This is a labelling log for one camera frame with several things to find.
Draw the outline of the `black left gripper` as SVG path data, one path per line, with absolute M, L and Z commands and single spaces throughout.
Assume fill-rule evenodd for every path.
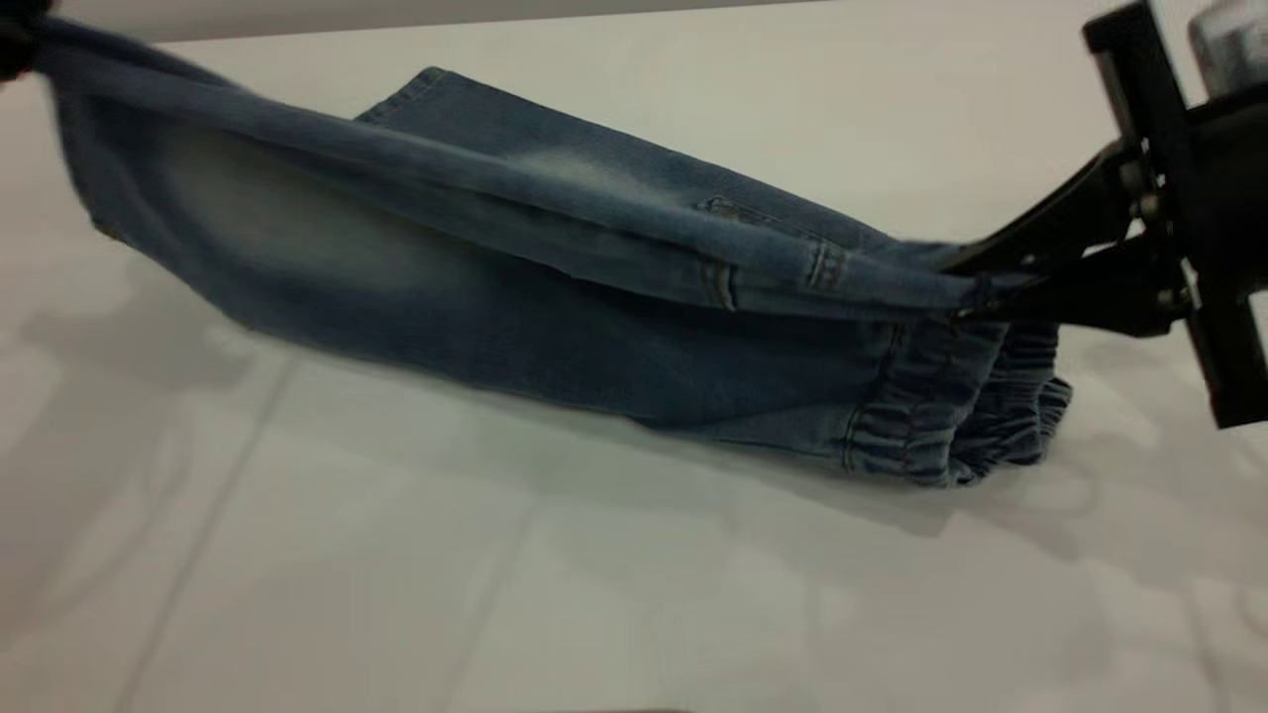
M 1 81 L 27 72 L 36 55 L 36 25 L 49 13 L 42 0 L 1 1 Z

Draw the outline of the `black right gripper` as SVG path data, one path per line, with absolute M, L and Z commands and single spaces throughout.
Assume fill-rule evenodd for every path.
M 1196 107 L 1151 3 L 1088 22 L 1083 38 L 1123 140 L 947 258 L 948 275 L 990 275 L 995 289 L 959 318 L 1125 337 L 1163 337 L 1181 321 L 1217 428 L 1263 422 L 1265 348 L 1252 297 L 1265 289 L 1265 4 L 1216 1 L 1188 22 L 1208 91 Z M 1136 218 L 1145 232 L 1129 239 Z

